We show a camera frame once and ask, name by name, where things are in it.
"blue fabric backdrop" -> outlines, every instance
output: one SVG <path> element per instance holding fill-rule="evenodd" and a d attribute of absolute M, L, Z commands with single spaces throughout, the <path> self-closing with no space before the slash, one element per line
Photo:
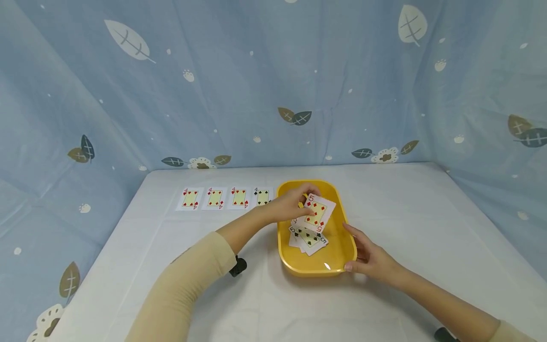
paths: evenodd
<path fill-rule="evenodd" d="M 546 11 L 0 0 L 0 339 L 47 339 L 165 168 L 435 161 L 547 279 Z"/>

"table surface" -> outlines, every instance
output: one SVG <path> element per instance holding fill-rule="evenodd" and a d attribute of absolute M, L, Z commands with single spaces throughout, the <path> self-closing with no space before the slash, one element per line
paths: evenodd
<path fill-rule="evenodd" d="M 430 163 L 154 171 L 66 308 L 51 342 L 123 341 L 165 265 L 242 211 L 175 211 L 184 187 L 323 179 L 348 221 L 396 260 L 470 303 L 547 340 L 547 283 L 440 168 Z M 198 300 L 189 341 L 429 341 L 441 325 L 404 294 L 364 276 L 287 273 L 276 227 L 239 254 L 248 268 Z"/>

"beige sleeve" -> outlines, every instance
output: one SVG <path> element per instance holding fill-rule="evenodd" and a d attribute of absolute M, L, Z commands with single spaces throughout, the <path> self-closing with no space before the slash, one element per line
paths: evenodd
<path fill-rule="evenodd" d="M 125 341 L 185 342 L 196 299 L 235 265 L 234 252 L 222 236 L 205 236 L 159 276 Z"/>
<path fill-rule="evenodd" d="M 490 342 L 536 342 L 536 340 L 521 333 L 509 323 L 500 321 L 499 327 Z"/>

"hand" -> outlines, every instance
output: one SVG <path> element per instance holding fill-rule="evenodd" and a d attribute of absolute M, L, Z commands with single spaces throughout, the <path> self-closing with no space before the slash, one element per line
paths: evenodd
<path fill-rule="evenodd" d="M 382 247 L 370 241 L 362 231 L 347 223 L 343 225 L 355 237 L 357 245 L 357 260 L 347 262 L 344 269 L 400 288 L 410 271 L 396 262 Z"/>
<path fill-rule="evenodd" d="M 316 194 L 321 196 L 319 189 L 311 184 L 304 183 L 297 189 L 291 189 L 279 196 L 275 200 L 260 207 L 264 210 L 269 222 L 288 221 L 304 215 L 313 215 L 311 208 L 299 208 L 298 203 L 304 202 L 306 198 L 303 194 Z"/>

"yellow tray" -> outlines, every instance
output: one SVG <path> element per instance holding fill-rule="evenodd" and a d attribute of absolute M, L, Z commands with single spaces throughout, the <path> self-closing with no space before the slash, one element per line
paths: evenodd
<path fill-rule="evenodd" d="M 277 188 L 277 196 L 306 182 L 315 184 L 321 191 L 321 197 L 336 203 L 333 214 L 323 231 L 329 244 L 312 256 L 301 253 L 300 249 L 289 246 L 290 221 L 279 222 L 277 223 L 279 256 L 287 270 L 297 277 L 332 277 L 344 272 L 346 262 L 357 259 L 357 247 L 353 236 L 342 226 L 342 222 L 347 222 L 346 213 L 340 202 L 338 191 L 332 184 L 317 179 L 289 181 Z"/>

